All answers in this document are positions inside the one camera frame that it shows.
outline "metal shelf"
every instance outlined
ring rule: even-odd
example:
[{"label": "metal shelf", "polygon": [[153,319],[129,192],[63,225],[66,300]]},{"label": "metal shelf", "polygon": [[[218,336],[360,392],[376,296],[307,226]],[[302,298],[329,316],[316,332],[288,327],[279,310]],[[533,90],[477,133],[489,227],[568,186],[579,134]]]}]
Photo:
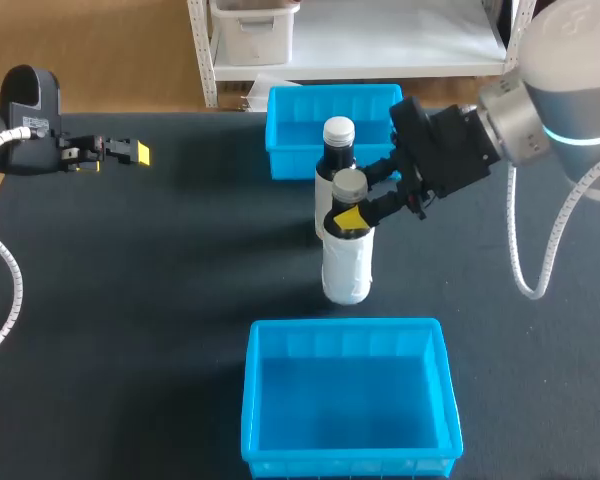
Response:
[{"label": "metal shelf", "polygon": [[305,0],[288,64],[236,67],[220,36],[216,80],[499,75],[506,49],[480,0]]}]

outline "white bottle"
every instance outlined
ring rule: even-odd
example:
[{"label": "white bottle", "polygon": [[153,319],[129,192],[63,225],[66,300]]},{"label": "white bottle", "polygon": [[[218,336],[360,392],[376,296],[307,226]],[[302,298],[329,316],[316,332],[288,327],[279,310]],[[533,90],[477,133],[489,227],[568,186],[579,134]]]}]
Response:
[{"label": "white bottle", "polygon": [[356,130],[347,117],[332,117],[324,124],[324,155],[316,165],[316,235],[322,238],[324,216],[331,210],[332,182],[344,168],[355,168],[353,140]]},{"label": "white bottle", "polygon": [[360,170],[341,170],[333,178],[333,207],[324,219],[322,288],[329,300],[340,305],[360,303],[371,290],[375,229],[357,214],[368,190]]}]

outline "white storage box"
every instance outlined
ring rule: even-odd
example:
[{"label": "white storage box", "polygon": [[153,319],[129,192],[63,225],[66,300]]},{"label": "white storage box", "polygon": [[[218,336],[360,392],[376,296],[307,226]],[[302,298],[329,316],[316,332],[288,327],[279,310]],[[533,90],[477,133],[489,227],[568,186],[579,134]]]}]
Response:
[{"label": "white storage box", "polygon": [[[277,8],[239,10],[242,5]],[[218,20],[232,65],[275,65],[291,60],[293,17],[299,4],[270,0],[212,0],[211,13]]]}]

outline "bottle cap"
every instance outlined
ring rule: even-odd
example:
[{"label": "bottle cap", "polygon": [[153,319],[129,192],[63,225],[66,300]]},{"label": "bottle cap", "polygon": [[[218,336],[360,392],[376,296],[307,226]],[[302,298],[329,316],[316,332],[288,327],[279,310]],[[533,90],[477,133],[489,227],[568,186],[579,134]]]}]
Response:
[{"label": "bottle cap", "polygon": [[333,198],[346,204],[364,200],[369,193],[367,177],[360,170],[345,168],[333,177]]},{"label": "bottle cap", "polygon": [[331,117],[324,123],[322,138],[332,147],[348,147],[356,138],[356,127],[347,117]]}]

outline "blue plastic bin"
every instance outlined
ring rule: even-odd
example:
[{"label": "blue plastic bin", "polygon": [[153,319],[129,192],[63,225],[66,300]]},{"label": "blue plastic bin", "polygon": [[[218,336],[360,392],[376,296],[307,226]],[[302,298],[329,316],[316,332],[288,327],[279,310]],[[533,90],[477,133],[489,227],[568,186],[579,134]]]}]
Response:
[{"label": "blue plastic bin", "polygon": [[449,476],[462,455],[437,320],[259,321],[245,370],[253,478]]},{"label": "blue plastic bin", "polygon": [[267,107],[266,147],[274,180],[315,178],[324,122],[345,116],[356,125],[354,152],[365,166],[389,155],[389,108],[402,100],[398,85],[274,87]]}]

